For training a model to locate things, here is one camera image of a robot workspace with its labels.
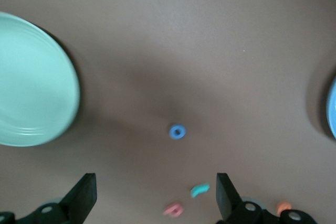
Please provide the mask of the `light green plate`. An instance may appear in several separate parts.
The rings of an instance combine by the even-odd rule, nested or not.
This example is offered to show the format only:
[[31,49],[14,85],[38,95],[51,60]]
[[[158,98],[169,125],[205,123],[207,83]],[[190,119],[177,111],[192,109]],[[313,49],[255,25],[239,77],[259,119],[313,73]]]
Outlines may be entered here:
[[28,147],[61,136],[74,121],[80,85],[50,34],[0,12],[0,144]]

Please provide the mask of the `orange foam letter e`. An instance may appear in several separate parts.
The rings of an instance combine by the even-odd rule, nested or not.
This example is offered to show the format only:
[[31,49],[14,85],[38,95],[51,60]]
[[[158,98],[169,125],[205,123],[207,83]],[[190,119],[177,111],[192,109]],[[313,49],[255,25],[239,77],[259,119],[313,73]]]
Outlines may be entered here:
[[281,201],[276,206],[277,215],[280,215],[285,210],[292,209],[292,204],[288,201]]

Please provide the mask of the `blue plate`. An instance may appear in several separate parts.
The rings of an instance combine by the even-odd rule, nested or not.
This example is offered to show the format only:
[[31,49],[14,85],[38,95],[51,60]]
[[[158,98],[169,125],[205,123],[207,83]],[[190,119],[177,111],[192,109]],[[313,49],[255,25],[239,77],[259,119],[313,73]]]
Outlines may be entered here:
[[336,76],[331,82],[330,89],[327,95],[326,116],[329,129],[336,139]]

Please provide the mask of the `teal foam letter i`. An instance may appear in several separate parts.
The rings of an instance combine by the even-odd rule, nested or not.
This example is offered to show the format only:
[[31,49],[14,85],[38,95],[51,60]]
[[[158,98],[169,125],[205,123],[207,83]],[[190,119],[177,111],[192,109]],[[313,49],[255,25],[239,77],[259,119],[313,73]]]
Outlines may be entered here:
[[209,183],[203,183],[203,184],[195,185],[190,190],[190,196],[192,198],[195,198],[195,197],[197,197],[200,194],[208,192],[209,189],[210,189],[210,184]]

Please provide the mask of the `brown table cover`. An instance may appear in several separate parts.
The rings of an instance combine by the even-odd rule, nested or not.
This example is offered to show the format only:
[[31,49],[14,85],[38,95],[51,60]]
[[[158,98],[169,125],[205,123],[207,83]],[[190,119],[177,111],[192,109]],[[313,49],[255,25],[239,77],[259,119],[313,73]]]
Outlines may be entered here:
[[[0,10],[56,36],[82,89],[64,135],[0,146],[0,211],[25,216],[95,173],[85,224],[214,224],[216,175],[227,173],[269,211],[286,200],[336,224],[325,117],[336,0],[0,0]],[[174,202],[183,213],[165,216]]]

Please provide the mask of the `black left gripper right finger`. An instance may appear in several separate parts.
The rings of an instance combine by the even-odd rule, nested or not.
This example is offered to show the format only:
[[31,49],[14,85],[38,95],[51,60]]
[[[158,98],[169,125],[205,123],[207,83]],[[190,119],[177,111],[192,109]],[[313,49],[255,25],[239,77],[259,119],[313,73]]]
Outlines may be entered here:
[[300,210],[284,210],[271,214],[252,201],[243,201],[226,173],[216,176],[216,201],[222,219],[216,224],[318,224]]

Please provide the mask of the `pink foam letter d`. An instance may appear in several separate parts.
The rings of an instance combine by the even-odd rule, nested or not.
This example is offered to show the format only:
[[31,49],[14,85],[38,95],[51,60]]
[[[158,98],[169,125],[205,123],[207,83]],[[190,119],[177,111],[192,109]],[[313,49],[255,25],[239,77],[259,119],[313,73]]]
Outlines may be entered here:
[[163,214],[165,216],[170,216],[172,218],[177,218],[180,216],[184,211],[184,207],[180,202],[174,202],[168,205],[165,209]]

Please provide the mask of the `blue foam letter o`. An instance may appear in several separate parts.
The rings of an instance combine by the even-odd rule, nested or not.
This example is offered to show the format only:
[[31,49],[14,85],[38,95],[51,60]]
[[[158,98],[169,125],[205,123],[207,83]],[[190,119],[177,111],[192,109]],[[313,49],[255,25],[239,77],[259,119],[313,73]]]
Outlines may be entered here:
[[169,129],[169,136],[173,140],[180,140],[186,135],[186,128],[182,124],[173,124]]

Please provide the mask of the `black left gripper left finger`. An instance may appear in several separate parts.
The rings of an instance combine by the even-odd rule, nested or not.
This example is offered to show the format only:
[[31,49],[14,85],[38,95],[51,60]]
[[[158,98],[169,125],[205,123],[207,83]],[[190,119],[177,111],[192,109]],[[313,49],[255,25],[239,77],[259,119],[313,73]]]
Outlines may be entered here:
[[83,224],[96,202],[96,174],[86,173],[60,202],[44,204],[20,219],[0,212],[0,224]]

